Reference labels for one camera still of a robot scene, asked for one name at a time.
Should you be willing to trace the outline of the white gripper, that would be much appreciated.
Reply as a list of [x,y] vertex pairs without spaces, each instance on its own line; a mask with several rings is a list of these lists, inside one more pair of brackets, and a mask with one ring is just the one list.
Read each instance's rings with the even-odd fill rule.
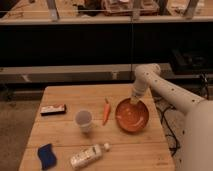
[[144,85],[134,84],[132,87],[130,103],[136,105],[140,101],[140,98],[144,96],[145,90],[146,87]]

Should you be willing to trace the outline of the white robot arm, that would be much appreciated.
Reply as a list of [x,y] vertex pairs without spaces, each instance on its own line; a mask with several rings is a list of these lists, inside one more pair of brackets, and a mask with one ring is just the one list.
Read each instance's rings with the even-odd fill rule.
[[151,87],[185,115],[178,171],[213,171],[213,100],[207,100],[160,76],[156,63],[135,68],[131,97],[139,99]]

